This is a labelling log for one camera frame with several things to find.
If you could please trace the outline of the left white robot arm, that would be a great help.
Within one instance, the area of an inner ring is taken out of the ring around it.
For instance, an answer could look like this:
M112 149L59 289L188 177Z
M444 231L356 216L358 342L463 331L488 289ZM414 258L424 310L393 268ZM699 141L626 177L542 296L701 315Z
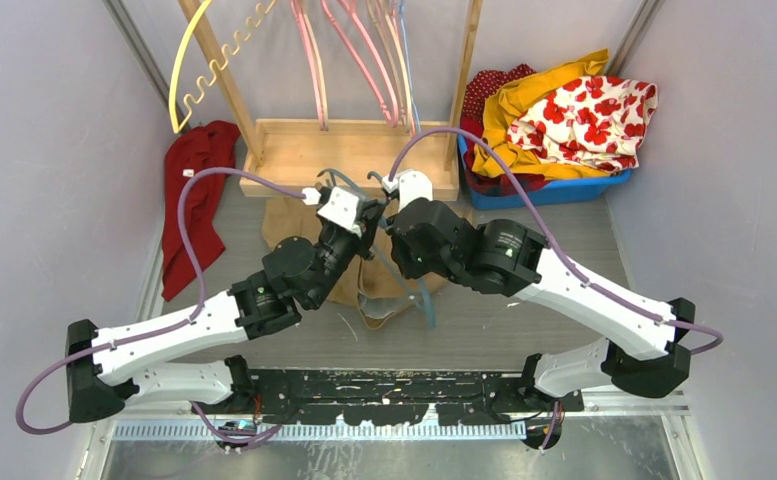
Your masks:
M288 237L262 260L261 271L205 301L197 318L154 321L144 332L111 334L88 319L69 325L66 353L71 422L89 423L118 413L138 392L129 376L154 361L204 348L272 335L317 310L357 255L366 254L384 203L365 200L344 208L328 201L317 211L321 230L311 243Z

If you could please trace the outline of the teal blue wire hanger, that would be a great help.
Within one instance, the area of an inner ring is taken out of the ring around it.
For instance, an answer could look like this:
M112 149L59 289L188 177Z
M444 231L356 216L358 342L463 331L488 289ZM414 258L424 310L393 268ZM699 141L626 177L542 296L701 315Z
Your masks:
M317 173L317 176L321 177L324 174L329 175L329 179L326 181L327 186L336 187L338 185L338 179L340 179L352 191L366 196L364 189L359 185L357 185L353 180L351 180L346 174L344 174L340 170L335 168L324 168ZM426 286L425 281L423 279L418 279L417 280L418 290L414 291L409 286L408 281L400 274L400 271L398 270L395 262L391 260L385 254L384 250L380 249L376 243L372 245L371 253L376 258L378 258L380 263L390 272L395 283L400 288L403 289L404 293L406 294L406 297L411 302L411 304L426 316L427 328L430 330L435 329L437 325L435 306L431 297L430 290Z

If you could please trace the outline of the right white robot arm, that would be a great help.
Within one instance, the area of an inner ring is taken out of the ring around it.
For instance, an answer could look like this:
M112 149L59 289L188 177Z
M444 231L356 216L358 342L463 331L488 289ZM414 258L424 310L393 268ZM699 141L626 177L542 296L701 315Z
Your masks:
M518 387L529 409L606 385L662 398L689 378L692 354L675 323L693 312L691 302L651 300L591 272L580 279L540 233L510 219L474 226L441 201L416 199L387 225L404 277L434 273L481 294L542 305L600 334L581 348L528 357Z

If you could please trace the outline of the tan brown skirt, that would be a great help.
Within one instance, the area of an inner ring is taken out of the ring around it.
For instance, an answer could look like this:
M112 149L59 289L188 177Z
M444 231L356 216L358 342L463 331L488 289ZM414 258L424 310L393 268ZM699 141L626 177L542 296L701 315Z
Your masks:
M292 236L316 243L320 230L321 224L314 207L290 197L275 197L267 201L261 235L270 249ZM391 240L384 231L376 235L374 243L392 260ZM448 284L446 279L432 273L421 279L429 288L433 302L435 293ZM417 280L406 280L414 291L418 290ZM375 256L372 260L355 257L327 300L355 308L372 330L382 328L388 319L413 306Z

